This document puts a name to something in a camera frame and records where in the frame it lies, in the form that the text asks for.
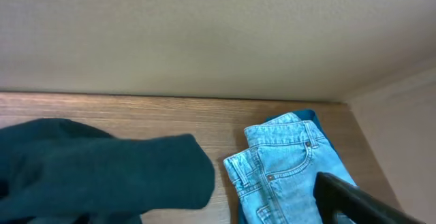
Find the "black object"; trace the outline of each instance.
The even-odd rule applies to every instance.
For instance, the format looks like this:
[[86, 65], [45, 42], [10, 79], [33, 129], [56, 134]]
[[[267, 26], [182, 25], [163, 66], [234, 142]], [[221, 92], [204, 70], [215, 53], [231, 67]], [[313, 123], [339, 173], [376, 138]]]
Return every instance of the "black object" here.
[[355, 223], [421, 223], [330, 173], [317, 173], [313, 196], [324, 224], [343, 213]]
[[52, 118], [0, 129], [0, 182], [0, 222], [137, 224], [205, 207], [215, 173], [192, 135], [121, 140]]

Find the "blurry black object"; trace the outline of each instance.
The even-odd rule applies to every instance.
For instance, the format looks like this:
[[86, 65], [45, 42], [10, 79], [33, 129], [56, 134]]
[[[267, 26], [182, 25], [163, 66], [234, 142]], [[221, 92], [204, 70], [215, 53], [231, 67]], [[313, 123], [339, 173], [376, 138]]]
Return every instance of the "blurry black object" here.
[[330, 173], [318, 172], [313, 196], [324, 224], [336, 223], [338, 213], [343, 213], [357, 224], [422, 223]]

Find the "wall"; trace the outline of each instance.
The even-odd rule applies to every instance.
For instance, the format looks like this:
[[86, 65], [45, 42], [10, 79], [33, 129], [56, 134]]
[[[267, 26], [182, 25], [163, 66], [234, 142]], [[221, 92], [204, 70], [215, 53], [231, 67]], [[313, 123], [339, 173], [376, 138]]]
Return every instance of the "wall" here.
[[436, 50], [436, 0], [0, 0], [0, 90], [337, 100]]
[[436, 57], [424, 64], [349, 104], [404, 211], [434, 223]]

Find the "wood grain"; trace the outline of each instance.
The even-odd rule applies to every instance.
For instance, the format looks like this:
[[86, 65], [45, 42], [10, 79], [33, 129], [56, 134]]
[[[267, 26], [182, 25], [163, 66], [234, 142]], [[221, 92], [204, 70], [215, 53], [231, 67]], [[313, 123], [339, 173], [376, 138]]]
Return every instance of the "wood grain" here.
[[356, 183], [371, 195], [399, 208], [349, 108], [339, 103], [0, 93], [0, 127], [35, 118], [70, 118], [120, 138], [145, 139], [192, 133], [216, 169], [216, 187], [203, 210], [153, 210], [152, 223], [237, 223], [238, 199], [222, 161], [246, 149], [243, 129], [266, 117], [311, 108], [321, 120]]

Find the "clothing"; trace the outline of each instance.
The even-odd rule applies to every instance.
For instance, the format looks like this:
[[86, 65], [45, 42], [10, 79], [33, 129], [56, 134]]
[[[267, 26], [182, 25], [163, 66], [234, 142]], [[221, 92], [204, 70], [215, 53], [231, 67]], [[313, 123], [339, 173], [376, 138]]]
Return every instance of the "clothing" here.
[[321, 223], [313, 197], [317, 172], [354, 185], [312, 121], [288, 113], [245, 129], [249, 148], [224, 165], [250, 224]]
[[0, 129], [0, 181], [0, 221], [130, 224], [156, 208], [205, 207], [215, 173], [192, 135], [121, 140], [54, 118]]
[[[324, 133], [324, 130], [322, 129], [320, 120], [319, 120], [318, 116], [316, 115], [315, 111], [310, 110], [310, 109], [305, 109], [305, 110], [293, 111], [292, 113], [295, 114], [302, 121], [312, 121], [315, 124], [315, 126], [319, 129], [319, 131], [328, 140], [327, 135]], [[272, 119], [278, 118], [279, 116], [280, 115], [268, 117], [265, 122], [271, 121]], [[333, 146], [332, 142], [330, 140], [328, 140], [328, 142], [330, 143], [330, 146], [334, 150], [334, 146]], [[238, 201], [238, 224], [248, 224], [247, 219], [245, 218], [243, 206], [240, 204], [240, 201]]]

